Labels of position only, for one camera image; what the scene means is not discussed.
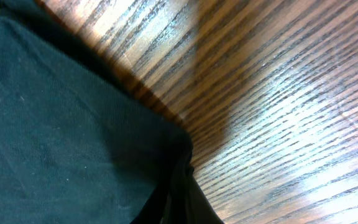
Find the black fabric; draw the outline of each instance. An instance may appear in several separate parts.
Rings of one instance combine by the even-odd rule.
[[[0,223],[221,223],[191,150],[32,1],[0,2]]]

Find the fabric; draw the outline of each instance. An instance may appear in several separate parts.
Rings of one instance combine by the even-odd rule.
[[[32,1],[0,2],[0,223],[222,223],[191,150]]]

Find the cloth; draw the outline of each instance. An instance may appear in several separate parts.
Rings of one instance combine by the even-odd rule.
[[[34,2],[0,2],[0,223],[222,223],[191,150]]]

